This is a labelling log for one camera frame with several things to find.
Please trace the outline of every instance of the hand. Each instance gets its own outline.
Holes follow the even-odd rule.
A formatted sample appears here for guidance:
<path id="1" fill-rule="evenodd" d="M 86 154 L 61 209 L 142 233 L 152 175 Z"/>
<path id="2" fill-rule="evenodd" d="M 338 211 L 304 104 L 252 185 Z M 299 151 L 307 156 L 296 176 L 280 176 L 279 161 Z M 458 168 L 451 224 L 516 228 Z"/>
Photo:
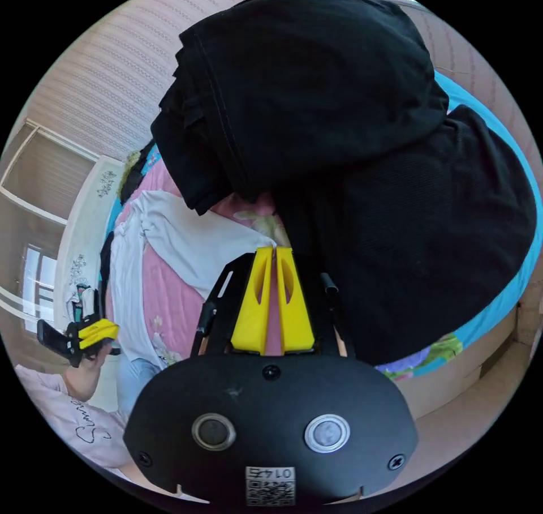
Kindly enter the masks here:
<path id="1" fill-rule="evenodd" d="M 111 352 L 111 344 L 103 346 L 93 360 L 83 358 L 78 368 L 68 367 L 62 376 L 68 394 L 79 401 L 87 402 L 96 391 L 100 369 Z"/>
<path id="2" fill-rule="evenodd" d="M 105 346 L 102 346 L 100 351 L 94 356 L 93 359 L 87 359 L 84 357 L 81 360 L 81 363 L 79 363 L 79 368 L 83 368 L 89 371 L 92 370 L 100 370 L 102 368 L 102 365 L 106 361 L 106 357 L 111 352 L 111 344 L 106 344 Z"/>

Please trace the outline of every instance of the screw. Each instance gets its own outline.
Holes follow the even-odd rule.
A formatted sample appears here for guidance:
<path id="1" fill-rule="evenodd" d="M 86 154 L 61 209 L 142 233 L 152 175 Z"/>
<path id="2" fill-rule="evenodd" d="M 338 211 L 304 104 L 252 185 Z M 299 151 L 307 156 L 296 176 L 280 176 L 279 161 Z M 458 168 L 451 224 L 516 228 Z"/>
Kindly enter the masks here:
<path id="1" fill-rule="evenodd" d="M 281 369 L 277 365 L 267 365 L 262 370 L 262 376 L 265 380 L 277 380 L 281 376 Z"/>
<path id="2" fill-rule="evenodd" d="M 143 467 L 150 467 L 153 464 L 153 460 L 145 452 L 140 452 L 137 455 L 137 460 L 139 464 Z"/>
<path id="3" fill-rule="evenodd" d="M 397 470 L 406 462 L 405 455 L 399 453 L 389 461 L 389 470 Z"/>

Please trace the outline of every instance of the jeans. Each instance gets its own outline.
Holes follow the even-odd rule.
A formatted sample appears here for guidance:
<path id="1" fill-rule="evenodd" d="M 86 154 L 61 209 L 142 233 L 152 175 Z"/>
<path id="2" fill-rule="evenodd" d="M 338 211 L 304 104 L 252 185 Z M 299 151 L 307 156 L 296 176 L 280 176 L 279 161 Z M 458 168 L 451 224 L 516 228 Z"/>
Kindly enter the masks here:
<path id="1" fill-rule="evenodd" d="M 159 367 L 145 359 L 130 361 L 121 352 L 117 368 L 117 403 L 119 411 L 126 418 L 130 416 L 143 388 L 160 371 Z"/>

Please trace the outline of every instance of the black hoodie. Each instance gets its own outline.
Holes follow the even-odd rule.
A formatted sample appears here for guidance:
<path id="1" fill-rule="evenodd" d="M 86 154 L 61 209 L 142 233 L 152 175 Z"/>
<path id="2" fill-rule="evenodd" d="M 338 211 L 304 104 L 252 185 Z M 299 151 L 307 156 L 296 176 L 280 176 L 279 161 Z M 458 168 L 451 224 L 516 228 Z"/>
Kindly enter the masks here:
<path id="1" fill-rule="evenodd" d="M 152 133 L 199 214 L 271 190 L 295 252 L 337 287 L 356 356 L 396 361 L 473 318 L 536 226 L 514 152 L 471 109 L 447 115 L 395 4 L 246 0 L 180 35 Z"/>

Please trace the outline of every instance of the qr code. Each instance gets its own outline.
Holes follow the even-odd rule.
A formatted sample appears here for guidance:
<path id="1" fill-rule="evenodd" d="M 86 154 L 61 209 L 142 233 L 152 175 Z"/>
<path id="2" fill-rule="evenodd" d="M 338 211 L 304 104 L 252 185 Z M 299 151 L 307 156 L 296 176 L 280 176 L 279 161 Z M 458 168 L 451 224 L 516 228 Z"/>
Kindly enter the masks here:
<path id="1" fill-rule="evenodd" d="M 293 506 L 296 499 L 294 469 L 247 467 L 247 506 L 286 507 Z"/>

